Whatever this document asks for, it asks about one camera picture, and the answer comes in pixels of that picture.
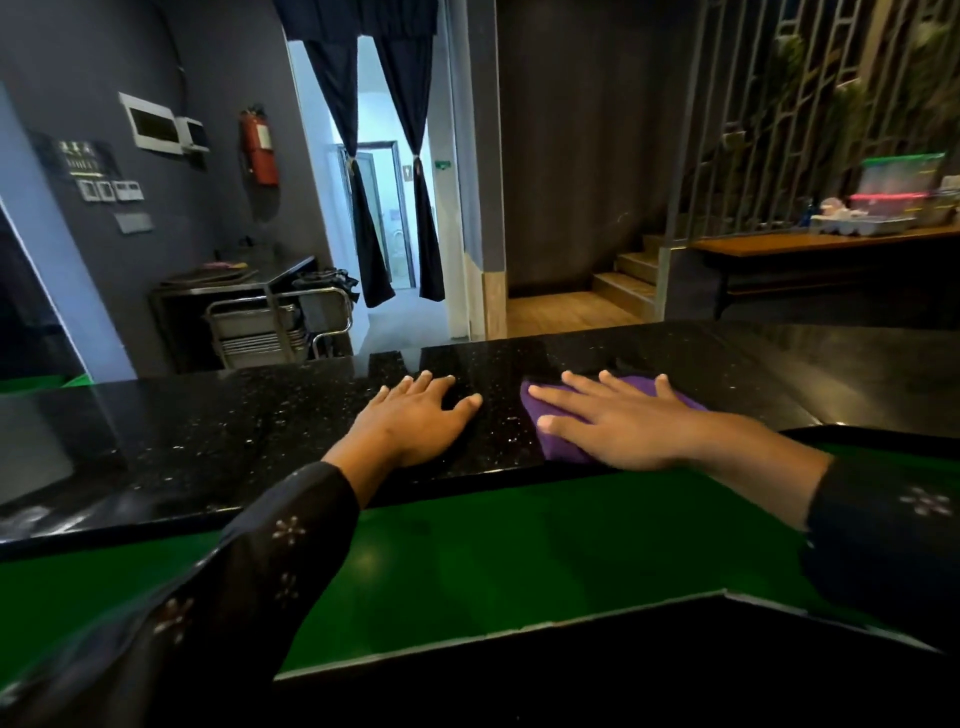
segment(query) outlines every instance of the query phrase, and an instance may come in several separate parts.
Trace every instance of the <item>wooden floor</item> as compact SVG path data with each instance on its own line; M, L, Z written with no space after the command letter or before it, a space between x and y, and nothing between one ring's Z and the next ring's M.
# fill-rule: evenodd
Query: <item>wooden floor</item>
M589 291L507 301L507 335L511 338L643 323L632 313Z

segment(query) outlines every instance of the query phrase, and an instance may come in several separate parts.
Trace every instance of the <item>metal trolley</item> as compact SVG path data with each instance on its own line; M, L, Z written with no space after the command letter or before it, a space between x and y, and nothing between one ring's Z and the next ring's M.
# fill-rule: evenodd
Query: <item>metal trolley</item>
M323 297L341 305L324 305ZM251 307L253 303L266 306ZM246 369L302 362L309 351L320 358L318 345L326 336L347 333L353 326L352 309L347 292L331 286L215 301L204 319L224 368Z

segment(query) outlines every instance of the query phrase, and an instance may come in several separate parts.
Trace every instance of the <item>black curtain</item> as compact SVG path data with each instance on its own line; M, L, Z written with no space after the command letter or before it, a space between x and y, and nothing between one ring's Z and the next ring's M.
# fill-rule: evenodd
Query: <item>black curtain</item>
M433 226L433 211L430 209L423 164L420 162L420 148L423 145L430 99L437 5L436 2L415 4L422 6L425 12L430 12L428 6L432 6L432 14L425 18L431 20L433 25L429 35L382 36L375 37L374 42L403 133L414 153L414 202L417 210L417 240L420 246L420 297L430 301L442 301L444 271L440 262L440 245Z
M347 0L275 0L275 5L287 37L303 41L330 115L347 149L360 283L364 303L374 308L396 293L383 263L367 192L356 163L360 6Z

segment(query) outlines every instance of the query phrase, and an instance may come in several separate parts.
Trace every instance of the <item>sleeve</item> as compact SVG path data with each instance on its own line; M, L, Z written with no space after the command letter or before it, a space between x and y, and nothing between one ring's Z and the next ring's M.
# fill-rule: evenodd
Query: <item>sleeve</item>
M183 577L82 635L0 693L22 726L248 722L341 567L359 508L318 462L263 494Z
M810 505L804 573L825 598L960 646L960 503L935 475L838 458Z

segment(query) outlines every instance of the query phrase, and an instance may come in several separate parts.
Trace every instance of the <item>dark wall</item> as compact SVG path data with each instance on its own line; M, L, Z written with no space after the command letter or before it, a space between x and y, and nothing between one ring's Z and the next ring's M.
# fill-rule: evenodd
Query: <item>dark wall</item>
M696 3L498 0L511 295L589 286L667 198Z
M124 177L140 182L146 201L124 206L85 203L70 181L51 178L51 187L137 373L167 374L147 292L209 259L223 235L206 174L183 158L138 149L117 98L122 91L179 104L174 54L156 11L147 0L4 0L0 77L27 130L106 141ZM120 234L113 213L121 209L148 212L155 229Z
M279 243L329 264L283 28L271 0L164 0L189 80L189 110L212 144L206 163L226 238ZM239 151L240 111L266 108L280 186L252 184Z

